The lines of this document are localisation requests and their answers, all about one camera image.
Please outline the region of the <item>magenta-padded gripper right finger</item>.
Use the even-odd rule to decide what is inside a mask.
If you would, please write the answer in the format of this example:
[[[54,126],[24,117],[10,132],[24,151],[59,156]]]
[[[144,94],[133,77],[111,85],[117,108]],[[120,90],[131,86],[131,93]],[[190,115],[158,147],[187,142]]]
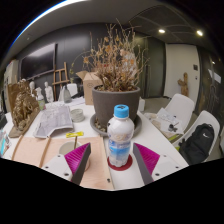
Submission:
[[[133,143],[133,155],[136,162],[136,186],[148,185],[183,168],[168,153],[138,142]]]

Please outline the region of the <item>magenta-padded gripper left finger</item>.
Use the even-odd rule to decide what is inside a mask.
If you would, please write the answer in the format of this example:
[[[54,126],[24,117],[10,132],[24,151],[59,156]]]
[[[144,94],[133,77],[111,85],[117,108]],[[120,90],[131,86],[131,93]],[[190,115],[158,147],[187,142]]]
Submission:
[[[79,185],[85,170],[89,167],[90,154],[90,143],[78,144],[77,147],[74,147],[73,142],[67,142],[42,169]]]

